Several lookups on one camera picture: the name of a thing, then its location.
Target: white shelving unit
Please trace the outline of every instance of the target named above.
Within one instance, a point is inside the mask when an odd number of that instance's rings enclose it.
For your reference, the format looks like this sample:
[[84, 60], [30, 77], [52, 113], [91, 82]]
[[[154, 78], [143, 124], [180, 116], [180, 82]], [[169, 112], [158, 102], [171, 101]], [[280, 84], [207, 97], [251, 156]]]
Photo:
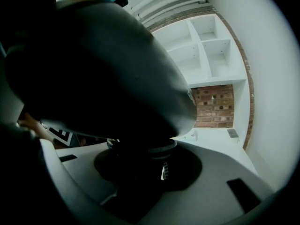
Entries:
[[223, 22], [215, 14], [202, 15], [172, 23], [152, 34], [191, 88], [233, 84], [233, 128], [242, 147], [249, 123], [249, 85], [241, 54]]

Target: white wall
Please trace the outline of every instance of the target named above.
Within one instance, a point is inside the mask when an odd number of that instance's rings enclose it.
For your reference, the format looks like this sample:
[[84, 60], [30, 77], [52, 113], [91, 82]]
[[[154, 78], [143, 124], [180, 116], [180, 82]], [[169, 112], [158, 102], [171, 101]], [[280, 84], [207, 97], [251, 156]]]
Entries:
[[300, 152], [300, 53], [272, 0], [209, 0], [229, 22], [251, 67], [255, 117], [247, 154], [274, 189], [286, 184]]

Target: black curved cover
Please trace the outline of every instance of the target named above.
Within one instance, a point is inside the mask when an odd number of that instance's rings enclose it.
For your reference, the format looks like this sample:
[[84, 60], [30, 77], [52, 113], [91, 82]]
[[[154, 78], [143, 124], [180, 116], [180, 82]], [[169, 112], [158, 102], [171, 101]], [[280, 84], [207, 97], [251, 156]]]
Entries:
[[38, 16], [6, 61], [8, 82], [33, 117], [108, 138], [166, 138], [193, 127], [195, 102], [181, 72], [119, 5], [68, 1]]

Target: white cabinet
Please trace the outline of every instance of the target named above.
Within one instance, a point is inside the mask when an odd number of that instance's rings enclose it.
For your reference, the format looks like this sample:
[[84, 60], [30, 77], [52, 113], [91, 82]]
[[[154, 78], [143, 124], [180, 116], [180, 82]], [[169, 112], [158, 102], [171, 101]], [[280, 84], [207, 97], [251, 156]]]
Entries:
[[188, 18], [153, 32], [153, 36], [191, 88], [233, 84], [233, 128], [242, 147], [250, 112], [247, 73], [239, 49], [220, 18], [215, 14]]

